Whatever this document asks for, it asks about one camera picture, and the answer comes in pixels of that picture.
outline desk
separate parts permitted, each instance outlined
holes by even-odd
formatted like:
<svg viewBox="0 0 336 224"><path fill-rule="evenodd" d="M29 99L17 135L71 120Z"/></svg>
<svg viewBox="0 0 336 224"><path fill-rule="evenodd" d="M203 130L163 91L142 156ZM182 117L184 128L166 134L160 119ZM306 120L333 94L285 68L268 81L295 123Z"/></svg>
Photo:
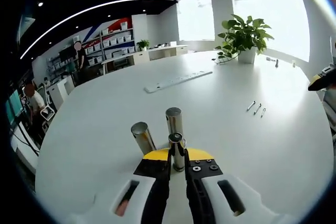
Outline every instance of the desk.
<svg viewBox="0 0 336 224"><path fill-rule="evenodd" d="M182 54L188 53L188 46L187 45L177 45L177 46L168 46L168 47L158 47L158 48L153 48L149 49L147 51L141 51L141 52L134 52L131 54L126 54L126 55L121 55L117 57L113 57L111 59L107 59L103 61L101 64L103 65L103 75L107 73L107 63L115 61L115 60L120 60L124 59L126 57L131 57L131 64L132 65L137 65L139 63L147 62L150 61L149 58L149 53L150 52L155 52L162 50L164 51L164 56L165 58L170 57L170 56L178 56Z"/></svg>
<svg viewBox="0 0 336 224"><path fill-rule="evenodd" d="M59 219L86 211L98 191L123 182L139 164L131 126L146 122L156 146L164 146L165 110L176 106L188 147L212 154L272 211L305 214L333 171L331 132L317 94L289 63L275 68L258 56L254 65L215 65L215 57L209 51L154 60L76 87L41 147L36 195L42 205ZM152 94L143 90L199 70L213 74ZM253 116L256 106L246 112L253 100L267 108L262 119ZM184 174L172 173L163 223L192 223L185 188Z"/></svg>

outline blue stripe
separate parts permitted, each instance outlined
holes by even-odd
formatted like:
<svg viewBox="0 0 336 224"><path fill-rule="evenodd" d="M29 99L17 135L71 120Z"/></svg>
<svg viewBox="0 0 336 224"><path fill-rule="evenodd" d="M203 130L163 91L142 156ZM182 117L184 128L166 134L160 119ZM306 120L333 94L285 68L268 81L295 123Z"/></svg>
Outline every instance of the blue stripe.
<svg viewBox="0 0 336 224"><path fill-rule="evenodd" d="M83 40L83 42L87 41L87 40L90 38L90 36L97 30L97 28L98 28L100 25L101 25L101 24L92 26L91 29L89 30L88 34L86 34L85 39Z"/></svg>

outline window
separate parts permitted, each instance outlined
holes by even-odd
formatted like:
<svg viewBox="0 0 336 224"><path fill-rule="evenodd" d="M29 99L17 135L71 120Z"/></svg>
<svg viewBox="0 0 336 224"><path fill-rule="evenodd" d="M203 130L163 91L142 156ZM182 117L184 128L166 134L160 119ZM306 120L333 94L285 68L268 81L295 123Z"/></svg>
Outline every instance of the window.
<svg viewBox="0 0 336 224"><path fill-rule="evenodd" d="M272 27L268 30L275 40L267 47L309 61L310 39L306 8L303 0L233 0L234 13L247 19L263 18Z"/></svg>
<svg viewBox="0 0 336 224"><path fill-rule="evenodd" d="M177 1L180 40L215 40L211 0Z"/></svg>

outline white shirt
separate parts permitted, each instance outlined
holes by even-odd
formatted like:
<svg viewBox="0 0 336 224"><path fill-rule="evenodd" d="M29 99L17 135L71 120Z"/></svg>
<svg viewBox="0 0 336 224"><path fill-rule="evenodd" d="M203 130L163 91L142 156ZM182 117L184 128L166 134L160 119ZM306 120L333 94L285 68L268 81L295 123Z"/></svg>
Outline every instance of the white shirt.
<svg viewBox="0 0 336 224"><path fill-rule="evenodd" d="M37 91L35 91L34 95L29 98L29 103L30 106L33 107L34 112L46 106L43 97Z"/></svg>

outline ceiling light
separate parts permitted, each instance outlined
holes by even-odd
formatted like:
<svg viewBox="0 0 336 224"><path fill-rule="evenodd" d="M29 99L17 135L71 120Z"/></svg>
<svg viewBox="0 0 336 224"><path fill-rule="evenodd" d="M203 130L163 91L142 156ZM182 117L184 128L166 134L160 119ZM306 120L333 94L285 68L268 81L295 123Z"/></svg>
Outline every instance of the ceiling light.
<svg viewBox="0 0 336 224"><path fill-rule="evenodd" d="M68 21L69 19L73 18L73 17L76 17L82 13L85 13L89 10L93 10L93 9L96 9L96 8L99 8L99 7L102 7L102 6L106 6L106 5L111 5L111 4L116 4L116 3L122 3L122 2L128 2L128 1L139 1L139 0L117 0L117 1L112 1L112 2L107 2L107 3L104 3L104 4L100 4L100 5L96 5L96 6L93 6L93 7L90 7L90 8L87 8L85 10L82 10L78 13L75 13L73 15L71 15L70 17L67 17L66 19L58 22L56 25L54 25L52 28L48 29L46 32L44 32L40 37L38 37L28 48L27 50L21 55L20 59L22 59L27 53L28 51L40 40L42 39L48 32L50 32L51 30L55 29L56 27L58 27L59 25L63 24L64 22Z"/></svg>

